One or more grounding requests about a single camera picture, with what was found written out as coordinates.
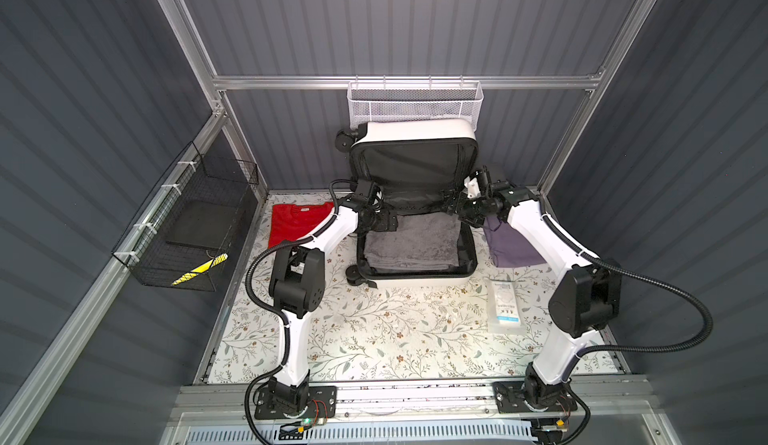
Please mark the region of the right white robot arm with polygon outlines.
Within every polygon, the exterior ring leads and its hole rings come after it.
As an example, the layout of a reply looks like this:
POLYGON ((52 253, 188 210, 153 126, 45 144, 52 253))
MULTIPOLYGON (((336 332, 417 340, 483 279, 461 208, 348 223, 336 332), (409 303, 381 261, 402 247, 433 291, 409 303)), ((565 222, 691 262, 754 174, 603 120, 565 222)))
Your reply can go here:
POLYGON ((463 190, 450 210, 475 227, 497 217, 520 233, 555 273, 558 285, 548 302, 553 329, 530 364, 526 381, 544 387, 567 382, 580 354, 618 315, 620 276, 588 260, 589 251, 548 213, 538 194, 494 182, 485 167, 463 179, 463 190))

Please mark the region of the purple pants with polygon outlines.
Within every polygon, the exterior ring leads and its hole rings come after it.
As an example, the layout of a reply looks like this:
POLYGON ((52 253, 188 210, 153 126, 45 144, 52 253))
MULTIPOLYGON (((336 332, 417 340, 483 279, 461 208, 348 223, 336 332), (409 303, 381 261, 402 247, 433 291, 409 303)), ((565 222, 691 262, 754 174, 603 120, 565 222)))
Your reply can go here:
POLYGON ((546 262, 520 232, 498 217, 487 217, 482 230, 490 258, 496 267, 517 268, 541 265, 546 262))

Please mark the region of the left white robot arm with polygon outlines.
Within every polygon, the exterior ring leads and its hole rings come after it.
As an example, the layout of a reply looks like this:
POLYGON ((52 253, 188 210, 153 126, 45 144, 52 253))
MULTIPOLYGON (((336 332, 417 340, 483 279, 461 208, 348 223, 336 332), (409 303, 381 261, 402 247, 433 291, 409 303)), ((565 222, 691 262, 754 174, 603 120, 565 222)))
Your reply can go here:
POLYGON ((269 295, 273 306, 286 321, 287 347, 275 382, 288 390, 306 387, 309 382, 309 336, 314 312, 319 308, 326 289, 326 255, 336 249, 345 237, 372 227, 372 220, 362 222, 361 215, 373 215, 382 206, 383 192, 370 180, 342 181, 352 186, 350 194, 340 198, 333 181, 329 186, 332 206, 328 214, 311 231, 292 242, 276 247, 270 276, 269 295))

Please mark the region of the grey towel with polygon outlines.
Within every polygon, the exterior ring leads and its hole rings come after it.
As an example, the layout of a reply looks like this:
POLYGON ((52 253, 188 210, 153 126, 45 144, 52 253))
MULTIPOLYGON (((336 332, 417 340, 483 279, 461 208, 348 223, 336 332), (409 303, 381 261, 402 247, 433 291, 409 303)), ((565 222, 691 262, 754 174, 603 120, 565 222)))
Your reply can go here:
POLYGON ((438 212, 397 218, 394 231, 366 234, 363 257, 376 269, 443 271, 459 265, 461 222, 438 212))

